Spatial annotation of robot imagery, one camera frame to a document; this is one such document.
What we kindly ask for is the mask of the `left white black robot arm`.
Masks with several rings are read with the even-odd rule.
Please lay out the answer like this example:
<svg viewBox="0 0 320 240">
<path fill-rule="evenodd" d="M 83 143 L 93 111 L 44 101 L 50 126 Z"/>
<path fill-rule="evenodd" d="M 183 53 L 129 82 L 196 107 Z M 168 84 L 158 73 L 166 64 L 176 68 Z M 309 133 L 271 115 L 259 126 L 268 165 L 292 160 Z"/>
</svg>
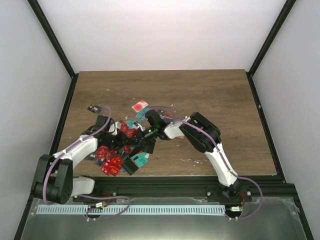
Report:
<svg viewBox="0 0 320 240">
<path fill-rule="evenodd" d="M 120 131 L 121 124 L 110 121 L 110 117 L 99 115 L 95 124 L 81 133 L 74 143 L 54 154 L 42 155 L 35 170 L 31 194 L 46 204 L 65 204 L 80 195 L 97 202 L 102 189 L 92 178 L 74 177 L 74 168 L 100 147 L 118 150 L 125 145 L 128 138 Z"/>
</svg>

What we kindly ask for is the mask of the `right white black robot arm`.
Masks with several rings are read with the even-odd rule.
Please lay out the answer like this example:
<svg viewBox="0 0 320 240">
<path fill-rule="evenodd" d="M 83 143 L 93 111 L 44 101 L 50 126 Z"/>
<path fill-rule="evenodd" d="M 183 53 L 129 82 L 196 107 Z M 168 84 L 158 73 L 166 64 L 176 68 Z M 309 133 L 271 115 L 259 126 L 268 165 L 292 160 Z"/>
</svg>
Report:
<svg viewBox="0 0 320 240">
<path fill-rule="evenodd" d="M 240 196 L 242 184 L 224 153 L 221 131 L 199 112 L 194 112 L 185 119 L 161 117 L 156 110 L 149 110 L 145 117 L 150 125 L 146 130 L 140 128 L 129 138 L 128 144 L 152 153 L 155 139 L 164 141 L 186 137 L 191 145 L 205 154 L 215 170 L 221 185 L 223 198 L 229 202 Z"/>
</svg>

